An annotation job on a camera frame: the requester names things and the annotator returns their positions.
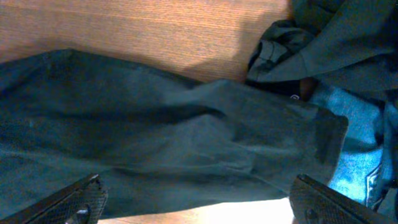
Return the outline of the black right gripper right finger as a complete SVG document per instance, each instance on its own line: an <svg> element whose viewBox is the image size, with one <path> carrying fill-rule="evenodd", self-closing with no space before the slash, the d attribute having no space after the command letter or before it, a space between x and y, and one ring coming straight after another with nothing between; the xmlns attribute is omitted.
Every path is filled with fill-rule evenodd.
<svg viewBox="0 0 398 224"><path fill-rule="evenodd" d="M290 205L300 224L394 224L375 210L334 191L307 175L298 175L290 190Z"/></svg>

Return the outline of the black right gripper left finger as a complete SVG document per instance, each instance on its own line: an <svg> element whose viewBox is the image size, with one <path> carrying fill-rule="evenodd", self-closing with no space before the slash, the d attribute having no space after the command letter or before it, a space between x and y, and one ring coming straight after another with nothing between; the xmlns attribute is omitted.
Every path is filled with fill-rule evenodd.
<svg viewBox="0 0 398 224"><path fill-rule="evenodd" d="M1 224L97 224L108 200L98 174L55 192L1 220Z"/></svg>

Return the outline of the dark green trousers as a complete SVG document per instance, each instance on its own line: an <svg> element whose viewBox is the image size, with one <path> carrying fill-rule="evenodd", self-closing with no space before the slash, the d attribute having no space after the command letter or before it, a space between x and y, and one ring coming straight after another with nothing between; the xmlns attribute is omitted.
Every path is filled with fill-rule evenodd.
<svg viewBox="0 0 398 224"><path fill-rule="evenodd" d="M1 216L98 174L103 216L274 200L327 184L348 120L231 80L76 50L1 65Z"/></svg>

